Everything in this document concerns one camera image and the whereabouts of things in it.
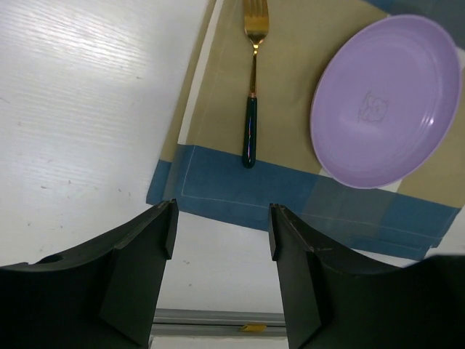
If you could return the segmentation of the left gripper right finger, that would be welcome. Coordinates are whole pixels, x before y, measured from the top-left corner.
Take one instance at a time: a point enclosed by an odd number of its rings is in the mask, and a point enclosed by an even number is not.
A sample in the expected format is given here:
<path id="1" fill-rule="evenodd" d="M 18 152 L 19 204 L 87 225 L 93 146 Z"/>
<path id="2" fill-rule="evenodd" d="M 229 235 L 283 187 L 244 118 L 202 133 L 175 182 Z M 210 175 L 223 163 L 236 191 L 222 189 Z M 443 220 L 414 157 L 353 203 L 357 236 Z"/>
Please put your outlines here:
<path id="1" fill-rule="evenodd" d="M 269 208 L 270 250 L 291 348 L 462 348 L 464 257 L 404 268 L 327 237 L 285 206 Z"/>

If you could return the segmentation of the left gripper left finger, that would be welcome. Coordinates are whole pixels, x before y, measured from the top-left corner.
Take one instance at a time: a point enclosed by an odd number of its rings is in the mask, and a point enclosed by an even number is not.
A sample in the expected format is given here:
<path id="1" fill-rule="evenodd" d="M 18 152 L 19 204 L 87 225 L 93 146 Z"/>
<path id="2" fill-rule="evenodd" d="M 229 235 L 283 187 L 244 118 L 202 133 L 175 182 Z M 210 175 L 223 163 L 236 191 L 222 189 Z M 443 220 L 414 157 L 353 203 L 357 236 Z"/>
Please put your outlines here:
<path id="1" fill-rule="evenodd" d="M 178 207 L 129 222 L 34 264 L 1 268 L 3 348 L 148 348 Z"/>

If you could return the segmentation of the blue and beige cloth placemat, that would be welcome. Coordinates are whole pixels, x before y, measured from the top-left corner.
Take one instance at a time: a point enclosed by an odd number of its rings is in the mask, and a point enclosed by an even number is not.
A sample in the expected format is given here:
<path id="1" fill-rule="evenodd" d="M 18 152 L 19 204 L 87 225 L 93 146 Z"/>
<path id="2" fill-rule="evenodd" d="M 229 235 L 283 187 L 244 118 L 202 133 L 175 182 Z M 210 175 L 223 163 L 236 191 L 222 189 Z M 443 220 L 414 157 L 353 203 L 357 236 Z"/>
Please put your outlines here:
<path id="1" fill-rule="evenodd" d="M 209 1 L 174 118 L 147 192 L 183 212 L 266 230 L 283 204 L 353 249 L 420 260 L 464 250 L 464 110 L 434 155 L 405 179 L 361 190 L 333 180 L 310 139 L 310 105 L 331 56 L 390 15 L 442 25 L 464 56 L 462 1 L 271 1 L 259 67 L 256 164 L 243 167 L 249 44 L 239 1 Z"/>

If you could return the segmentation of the lilac plastic plate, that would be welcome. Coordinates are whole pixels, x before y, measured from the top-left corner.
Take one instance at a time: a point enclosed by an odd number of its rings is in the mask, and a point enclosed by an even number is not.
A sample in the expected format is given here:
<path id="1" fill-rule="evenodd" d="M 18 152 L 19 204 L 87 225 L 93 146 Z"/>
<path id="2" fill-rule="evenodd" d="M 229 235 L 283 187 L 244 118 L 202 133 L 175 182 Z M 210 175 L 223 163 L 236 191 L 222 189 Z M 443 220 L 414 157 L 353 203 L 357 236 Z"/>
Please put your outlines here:
<path id="1" fill-rule="evenodd" d="M 419 15 L 368 25 L 334 55 L 312 100 L 322 168 L 351 188 L 381 188 L 417 170 L 450 129 L 461 96 L 451 35 Z"/>

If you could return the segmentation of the gold fork dark handle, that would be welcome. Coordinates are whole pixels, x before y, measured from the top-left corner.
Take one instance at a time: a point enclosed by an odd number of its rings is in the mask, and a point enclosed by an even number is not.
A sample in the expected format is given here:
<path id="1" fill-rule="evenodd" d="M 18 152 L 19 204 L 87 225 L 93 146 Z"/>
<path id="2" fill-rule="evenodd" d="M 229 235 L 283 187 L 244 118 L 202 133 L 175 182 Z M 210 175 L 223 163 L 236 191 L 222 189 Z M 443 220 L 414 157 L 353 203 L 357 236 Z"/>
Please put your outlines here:
<path id="1" fill-rule="evenodd" d="M 246 103 L 246 119 L 243 136 L 242 163 L 251 169 L 256 162 L 257 114 L 256 67 L 259 45 L 269 32 L 269 10 L 267 0 L 243 1 L 244 30 L 253 47 L 251 75 Z"/>

